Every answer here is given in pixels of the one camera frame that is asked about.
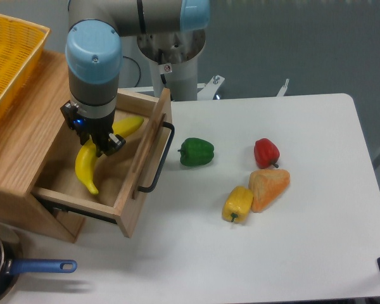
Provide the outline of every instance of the yellow banana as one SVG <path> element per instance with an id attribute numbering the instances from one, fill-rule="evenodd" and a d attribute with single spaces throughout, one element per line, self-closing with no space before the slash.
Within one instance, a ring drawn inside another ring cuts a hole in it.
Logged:
<path id="1" fill-rule="evenodd" d="M 134 133 L 143 124 L 144 118 L 140 116 L 131 116 L 124 118 L 113 124 L 114 134 L 127 137 Z M 98 157 L 96 156 L 96 145 L 91 139 L 81 147 L 76 157 L 75 173 L 79 181 L 86 186 L 91 194 L 99 193 L 93 183 L 94 167 Z"/>

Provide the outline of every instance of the green bell pepper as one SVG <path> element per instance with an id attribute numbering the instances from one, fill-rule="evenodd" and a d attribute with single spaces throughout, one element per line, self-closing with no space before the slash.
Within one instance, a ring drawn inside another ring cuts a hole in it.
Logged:
<path id="1" fill-rule="evenodd" d="M 206 165 L 214 158 L 214 146 L 204 139 L 187 138 L 178 150 L 180 162 L 187 167 Z"/>

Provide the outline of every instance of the orange bread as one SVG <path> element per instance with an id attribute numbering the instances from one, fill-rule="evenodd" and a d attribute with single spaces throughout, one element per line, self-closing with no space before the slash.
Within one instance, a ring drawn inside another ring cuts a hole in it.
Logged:
<path id="1" fill-rule="evenodd" d="M 251 210 L 262 212 L 290 184 L 290 173 L 284 169 L 253 171 L 249 177 L 249 189 L 253 192 Z"/>

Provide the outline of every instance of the yellow plastic basket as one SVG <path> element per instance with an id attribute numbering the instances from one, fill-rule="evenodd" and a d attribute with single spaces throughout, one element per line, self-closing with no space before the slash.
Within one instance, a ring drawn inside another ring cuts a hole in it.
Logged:
<path id="1" fill-rule="evenodd" d="M 0 119 L 38 63 L 51 30 L 0 14 Z"/>

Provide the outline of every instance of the cooking pot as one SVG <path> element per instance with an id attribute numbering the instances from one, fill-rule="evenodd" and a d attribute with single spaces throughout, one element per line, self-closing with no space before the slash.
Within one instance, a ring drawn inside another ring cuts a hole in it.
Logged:
<path id="1" fill-rule="evenodd" d="M 71 273 L 77 268 L 74 260 L 43 260 L 21 258 L 18 236 L 0 226 L 0 299 L 11 289 L 19 274 L 25 272 Z"/>

